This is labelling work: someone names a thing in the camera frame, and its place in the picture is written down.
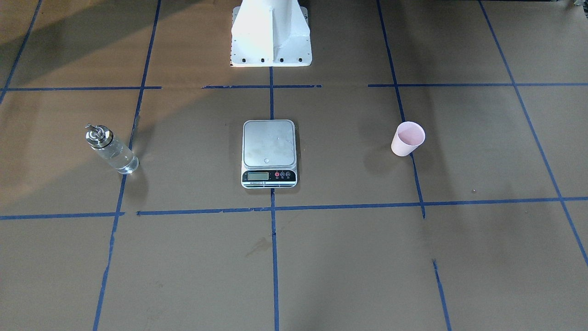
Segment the white digital kitchen scale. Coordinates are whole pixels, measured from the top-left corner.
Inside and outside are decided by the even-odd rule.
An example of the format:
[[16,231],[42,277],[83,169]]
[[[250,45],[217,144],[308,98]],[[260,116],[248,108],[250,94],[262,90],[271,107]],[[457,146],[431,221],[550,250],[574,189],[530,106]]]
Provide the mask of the white digital kitchen scale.
[[241,185],[247,189],[298,184],[296,132],[290,120],[249,120],[242,127]]

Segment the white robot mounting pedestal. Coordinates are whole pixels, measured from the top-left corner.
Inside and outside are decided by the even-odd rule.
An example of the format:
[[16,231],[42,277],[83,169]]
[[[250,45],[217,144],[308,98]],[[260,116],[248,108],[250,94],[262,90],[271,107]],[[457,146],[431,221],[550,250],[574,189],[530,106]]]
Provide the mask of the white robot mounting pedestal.
[[313,57],[307,8],[297,0],[243,0],[232,10],[230,64],[306,67]]

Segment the pink paper cup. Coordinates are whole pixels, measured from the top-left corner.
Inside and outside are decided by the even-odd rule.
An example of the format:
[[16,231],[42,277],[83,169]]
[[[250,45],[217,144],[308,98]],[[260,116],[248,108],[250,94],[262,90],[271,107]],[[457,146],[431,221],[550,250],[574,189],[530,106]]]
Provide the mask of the pink paper cup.
[[405,157],[423,144],[425,139],[426,132],[421,125],[405,121],[397,126],[390,148],[395,155]]

